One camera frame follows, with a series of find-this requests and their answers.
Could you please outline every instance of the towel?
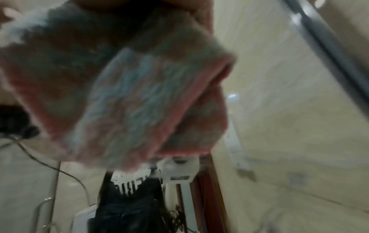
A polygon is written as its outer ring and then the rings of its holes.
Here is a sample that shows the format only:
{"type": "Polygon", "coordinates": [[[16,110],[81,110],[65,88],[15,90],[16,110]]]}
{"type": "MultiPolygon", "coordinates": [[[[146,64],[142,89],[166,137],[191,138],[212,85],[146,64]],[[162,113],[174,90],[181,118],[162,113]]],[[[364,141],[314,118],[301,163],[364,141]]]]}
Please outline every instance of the towel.
{"type": "Polygon", "coordinates": [[[56,148],[54,158],[129,171],[207,154],[227,128],[220,82],[235,57],[182,9],[73,2],[0,31],[0,77],[56,148]]]}

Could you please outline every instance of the multicolored towel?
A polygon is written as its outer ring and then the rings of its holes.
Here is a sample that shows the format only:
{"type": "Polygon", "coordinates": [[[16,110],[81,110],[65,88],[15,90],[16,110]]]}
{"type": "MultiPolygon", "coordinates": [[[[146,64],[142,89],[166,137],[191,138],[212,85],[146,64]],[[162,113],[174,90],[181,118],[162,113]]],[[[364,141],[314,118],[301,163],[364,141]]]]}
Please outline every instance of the multicolored towel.
{"type": "Polygon", "coordinates": [[[188,12],[152,0],[109,13],[66,2],[0,31],[3,84],[58,159],[108,169],[209,153],[234,62],[188,12]]]}

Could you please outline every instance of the folded towel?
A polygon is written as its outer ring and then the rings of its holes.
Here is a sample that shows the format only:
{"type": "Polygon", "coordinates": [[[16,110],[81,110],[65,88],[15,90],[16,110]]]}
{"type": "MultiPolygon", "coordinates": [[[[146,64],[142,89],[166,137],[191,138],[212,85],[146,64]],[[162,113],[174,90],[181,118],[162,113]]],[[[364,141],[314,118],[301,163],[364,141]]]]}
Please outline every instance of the folded towel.
{"type": "Polygon", "coordinates": [[[235,62],[181,9],[73,2],[3,25],[0,68],[57,159],[131,170],[209,153],[227,127],[220,82],[235,62]]]}

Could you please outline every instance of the fuzzy cloth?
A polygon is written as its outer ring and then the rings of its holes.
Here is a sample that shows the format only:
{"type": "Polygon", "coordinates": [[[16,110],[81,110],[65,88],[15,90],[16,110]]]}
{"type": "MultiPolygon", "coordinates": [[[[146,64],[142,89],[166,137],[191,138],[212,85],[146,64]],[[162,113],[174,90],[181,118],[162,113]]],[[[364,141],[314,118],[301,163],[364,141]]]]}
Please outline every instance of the fuzzy cloth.
{"type": "Polygon", "coordinates": [[[234,62],[188,12],[154,0],[109,13],[66,2],[0,31],[3,84],[57,159],[108,169],[209,153],[234,62]]]}

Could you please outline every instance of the black object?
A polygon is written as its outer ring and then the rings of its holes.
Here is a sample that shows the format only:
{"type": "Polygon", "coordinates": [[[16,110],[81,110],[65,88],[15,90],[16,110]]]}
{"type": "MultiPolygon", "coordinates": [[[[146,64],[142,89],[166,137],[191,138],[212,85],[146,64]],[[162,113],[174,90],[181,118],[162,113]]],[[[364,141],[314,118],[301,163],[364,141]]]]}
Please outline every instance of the black object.
{"type": "Polygon", "coordinates": [[[175,219],[165,206],[159,179],[148,178],[130,196],[123,196],[105,176],[89,233],[175,233],[175,219]]]}
{"type": "Polygon", "coordinates": [[[22,107],[0,105],[0,134],[30,139],[39,133],[38,128],[31,125],[30,117],[22,107]]]}

